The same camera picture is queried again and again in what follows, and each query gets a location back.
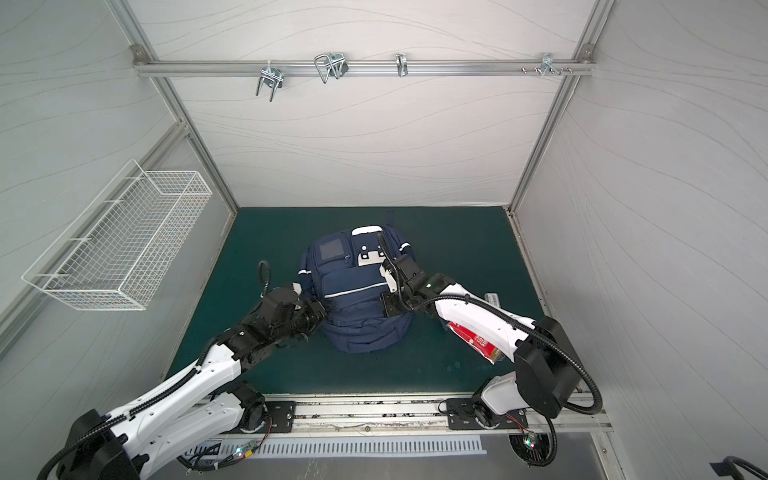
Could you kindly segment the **navy blue student backpack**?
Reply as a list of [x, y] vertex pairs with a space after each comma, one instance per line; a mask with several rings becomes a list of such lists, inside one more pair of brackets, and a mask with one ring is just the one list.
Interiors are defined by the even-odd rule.
[[327, 313], [321, 329], [339, 351], [367, 354], [386, 349], [407, 334], [413, 315], [385, 313], [381, 295], [389, 285], [380, 272], [389, 253], [397, 259], [413, 249], [391, 224], [358, 226], [325, 235], [302, 252], [297, 272], [301, 295]]

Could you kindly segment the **red box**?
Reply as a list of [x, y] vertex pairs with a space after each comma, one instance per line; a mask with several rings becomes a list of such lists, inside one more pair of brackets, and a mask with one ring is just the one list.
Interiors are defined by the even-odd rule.
[[500, 349], [466, 327], [449, 322], [447, 328], [492, 365], [504, 358]]

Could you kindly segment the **clear pencil case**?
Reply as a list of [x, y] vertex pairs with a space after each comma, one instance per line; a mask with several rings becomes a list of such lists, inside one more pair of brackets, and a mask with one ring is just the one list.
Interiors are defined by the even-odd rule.
[[484, 299], [485, 299], [486, 302], [488, 302], [489, 304], [491, 304], [491, 305], [493, 305], [495, 307], [500, 307], [501, 306], [500, 298], [499, 298], [497, 293], [486, 293], [484, 295]]

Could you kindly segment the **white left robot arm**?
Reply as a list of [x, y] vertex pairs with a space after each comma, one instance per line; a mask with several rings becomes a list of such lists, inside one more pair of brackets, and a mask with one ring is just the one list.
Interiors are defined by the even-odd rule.
[[326, 318], [315, 277], [314, 267], [303, 264], [296, 284], [264, 292], [253, 310], [177, 374], [106, 414], [92, 409], [81, 415], [39, 478], [147, 479], [218, 433], [257, 429], [264, 400], [240, 377]]

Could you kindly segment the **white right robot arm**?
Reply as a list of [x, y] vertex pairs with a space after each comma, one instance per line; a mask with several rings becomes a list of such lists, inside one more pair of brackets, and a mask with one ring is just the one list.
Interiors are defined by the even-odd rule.
[[427, 312], [479, 336], [512, 361], [513, 372], [492, 378], [476, 394], [481, 414], [532, 409], [554, 419], [564, 409], [582, 415], [603, 409], [602, 393], [570, 341], [551, 329], [557, 321], [536, 321], [499, 308], [450, 277], [428, 276], [407, 254], [393, 257], [382, 235], [378, 241], [384, 256], [380, 273], [388, 286], [382, 295], [387, 314]]

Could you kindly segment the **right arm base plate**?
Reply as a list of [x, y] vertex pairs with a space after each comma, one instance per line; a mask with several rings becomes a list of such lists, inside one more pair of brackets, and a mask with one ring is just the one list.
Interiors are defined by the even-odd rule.
[[513, 430], [525, 432], [528, 421], [524, 410], [496, 414], [480, 401], [470, 398], [448, 398], [438, 404], [438, 412], [447, 420], [451, 431]]

